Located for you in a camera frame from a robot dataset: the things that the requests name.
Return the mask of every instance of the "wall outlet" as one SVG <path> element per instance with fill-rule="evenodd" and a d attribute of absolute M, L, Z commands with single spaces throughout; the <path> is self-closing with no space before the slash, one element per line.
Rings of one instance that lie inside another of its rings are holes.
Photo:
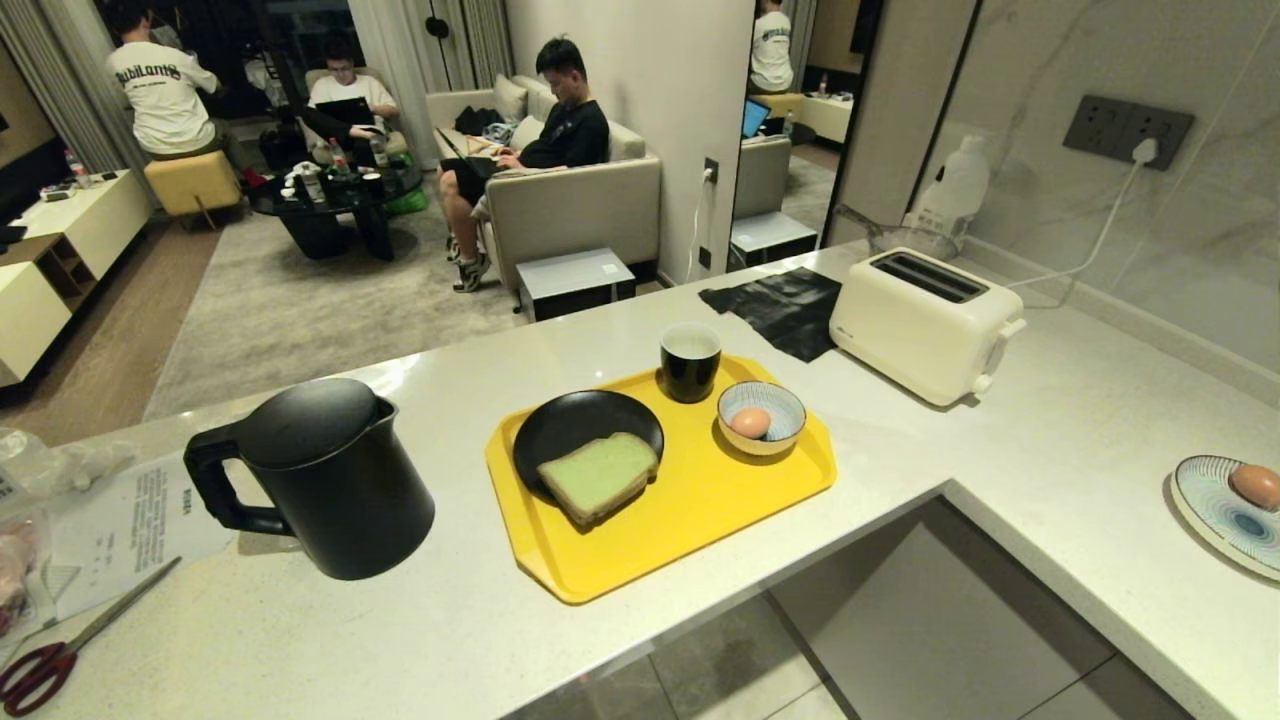
<path fill-rule="evenodd" d="M 1194 120 L 1196 115 L 1187 113 L 1134 105 L 1133 113 L 1129 114 L 1129 122 L 1125 123 L 1124 131 L 1116 141 L 1112 158 L 1132 161 L 1133 149 L 1138 147 L 1143 140 L 1153 137 L 1160 143 L 1160 149 L 1156 151 L 1156 159 L 1147 163 L 1147 167 L 1152 170 L 1167 170 Z"/>
<path fill-rule="evenodd" d="M 1167 170 L 1194 119 L 1194 115 L 1187 113 L 1085 95 L 1075 109 L 1062 145 L 1133 163 L 1134 149 L 1143 140 L 1153 137 L 1160 143 L 1160 150 L 1147 167 L 1152 170 Z"/>
<path fill-rule="evenodd" d="M 1066 128 L 1062 145 L 1114 158 L 1133 109 L 1133 102 L 1085 95 L 1080 100 L 1080 106 L 1075 109 L 1071 127 Z"/>

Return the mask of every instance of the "power cord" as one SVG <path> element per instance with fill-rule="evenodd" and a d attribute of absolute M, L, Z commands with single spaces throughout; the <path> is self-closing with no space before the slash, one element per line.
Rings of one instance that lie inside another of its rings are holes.
<path fill-rule="evenodd" d="M 1084 270 L 1085 268 L 1092 265 L 1093 261 L 1098 258 L 1098 252 L 1102 251 L 1102 245 L 1107 240 L 1107 232 L 1111 231 L 1111 223 L 1115 222 L 1116 215 L 1120 213 L 1120 204 L 1124 202 L 1124 196 L 1126 192 L 1129 192 L 1129 186 L 1133 184 L 1133 179 L 1138 177 L 1138 170 L 1140 170 L 1142 167 L 1146 165 L 1147 163 L 1155 160 L 1158 152 L 1160 152 L 1160 143 L 1156 142 L 1156 138 L 1153 137 L 1143 140 L 1142 142 L 1138 143 L 1137 147 L 1133 149 L 1133 168 L 1129 170 L 1129 176 L 1124 179 L 1124 184 L 1120 186 L 1120 192 L 1116 195 L 1116 201 L 1111 205 L 1111 214 L 1107 215 L 1107 222 L 1102 223 L 1102 232 L 1100 232 L 1098 238 L 1093 241 L 1093 250 L 1089 251 L 1089 256 L 1087 260 L 1084 260 L 1083 265 L 1080 265 L 1079 268 L 1073 268 L 1070 270 L 1062 270 L 1061 273 L 1051 273 L 1047 275 L 1041 275 L 1038 278 L 1018 281 L 1015 283 L 1009 283 L 1005 287 L 1018 287 L 1023 284 L 1038 283 L 1042 281 L 1051 281 L 1053 278 L 1074 275 L 1080 270 Z"/>
<path fill-rule="evenodd" d="M 703 209 L 703 195 L 707 190 L 707 183 L 712 181 L 712 169 L 707 168 L 703 170 L 703 182 L 698 184 L 698 206 L 694 208 L 694 238 L 689 243 L 689 266 L 685 268 L 685 282 L 694 279 L 694 252 L 701 246 L 698 241 L 698 213 Z"/>

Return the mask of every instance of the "egg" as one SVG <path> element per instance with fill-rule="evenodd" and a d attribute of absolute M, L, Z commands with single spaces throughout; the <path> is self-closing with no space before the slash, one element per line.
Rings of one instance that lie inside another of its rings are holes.
<path fill-rule="evenodd" d="M 1258 507 L 1274 511 L 1280 507 L 1280 475 L 1262 465 L 1240 465 L 1228 480 L 1231 489 Z"/>
<path fill-rule="evenodd" d="M 769 423 L 773 419 L 769 418 L 769 413 L 762 407 L 744 407 L 733 415 L 733 419 L 728 421 L 728 427 L 735 433 L 751 438 L 759 439 L 764 437 L 764 433 L 769 432 Z"/>

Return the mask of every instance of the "red scissors handle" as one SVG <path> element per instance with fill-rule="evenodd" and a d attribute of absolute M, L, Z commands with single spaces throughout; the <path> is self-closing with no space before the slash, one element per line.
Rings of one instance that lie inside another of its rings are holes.
<path fill-rule="evenodd" d="M 76 653 L 63 650 L 67 643 L 51 643 L 23 655 L 20 660 L 0 674 L 0 700 L 4 711 L 22 717 L 49 702 L 76 667 Z M 37 691 L 45 688 L 38 696 Z"/>

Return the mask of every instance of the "green bread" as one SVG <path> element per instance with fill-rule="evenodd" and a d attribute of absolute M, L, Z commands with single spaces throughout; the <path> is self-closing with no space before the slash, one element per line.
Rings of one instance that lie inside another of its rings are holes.
<path fill-rule="evenodd" d="M 590 525 L 640 495 L 658 470 L 658 454 L 631 433 L 593 439 L 538 474 L 579 525 Z"/>

